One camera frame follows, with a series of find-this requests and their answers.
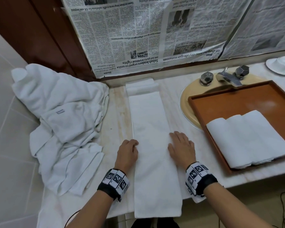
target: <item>wristband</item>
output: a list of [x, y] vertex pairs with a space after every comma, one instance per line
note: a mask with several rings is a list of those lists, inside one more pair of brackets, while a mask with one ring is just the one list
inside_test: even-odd
[[190, 195], [204, 197], [204, 189], [214, 182], [218, 182], [217, 179], [200, 162], [191, 164], [186, 170], [186, 186]]
[[130, 182], [125, 174], [118, 169], [110, 169], [97, 190], [101, 190], [109, 195], [113, 200], [118, 199], [120, 202], [127, 191]]

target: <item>sink basin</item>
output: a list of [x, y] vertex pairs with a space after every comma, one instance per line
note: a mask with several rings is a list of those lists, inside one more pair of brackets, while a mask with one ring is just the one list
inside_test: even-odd
[[[243, 80], [241, 80], [241, 83], [243, 85], [250, 85], [250, 84], [255, 84], [255, 83], [259, 83], [263, 81], [267, 81], [267, 80], [250, 73], [247, 76], [245, 76]], [[216, 77], [214, 77], [212, 83], [209, 86], [202, 86], [199, 83], [199, 79], [196, 79], [183, 90], [180, 96], [180, 108], [184, 116], [191, 122], [192, 125], [201, 129], [201, 125], [198, 122], [196, 116], [194, 115], [192, 108], [190, 107], [188, 103], [188, 97], [205, 94], [205, 93], [212, 93], [212, 92], [221, 91], [221, 90], [225, 90], [229, 88], [232, 88], [232, 85], [228, 84], [225, 81], [219, 82], [216, 79]]]

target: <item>white cup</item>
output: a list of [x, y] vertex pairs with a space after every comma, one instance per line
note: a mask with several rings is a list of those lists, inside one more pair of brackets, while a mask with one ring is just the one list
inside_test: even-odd
[[272, 63], [272, 67], [279, 72], [284, 72], [285, 71], [285, 56], [279, 57], [277, 60], [275, 60]]

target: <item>faucet handle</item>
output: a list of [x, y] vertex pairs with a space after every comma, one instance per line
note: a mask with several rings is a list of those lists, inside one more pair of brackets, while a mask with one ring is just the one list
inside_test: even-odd
[[240, 80], [242, 80], [243, 77], [246, 76], [247, 74], [249, 74], [249, 66], [242, 65], [236, 68], [235, 76]]
[[209, 86], [210, 83], [213, 81], [213, 73], [207, 71], [201, 75], [200, 83], [203, 86]]

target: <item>folded towel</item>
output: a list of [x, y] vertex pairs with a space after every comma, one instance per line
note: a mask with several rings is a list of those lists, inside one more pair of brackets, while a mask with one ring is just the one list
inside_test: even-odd
[[243, 169], [285, 155], [285, 140], [259, 111], [215, 119], [207, 129], [230, 168]]
[[177, 168], [167, 146], [169, 125], [158, 84], [152, 78], [127, 83], [133, 137], [139, 141], [134, 176], [136, 218], [177, 217], [182, 196]]
[[98, 137], [108, 105], [108, 87], [37, 64], [12, 70], [15, 95], [40, 119], [30, 150], [46, 187], [58, 195], [82, 195], [104, 154], [89, 143]]

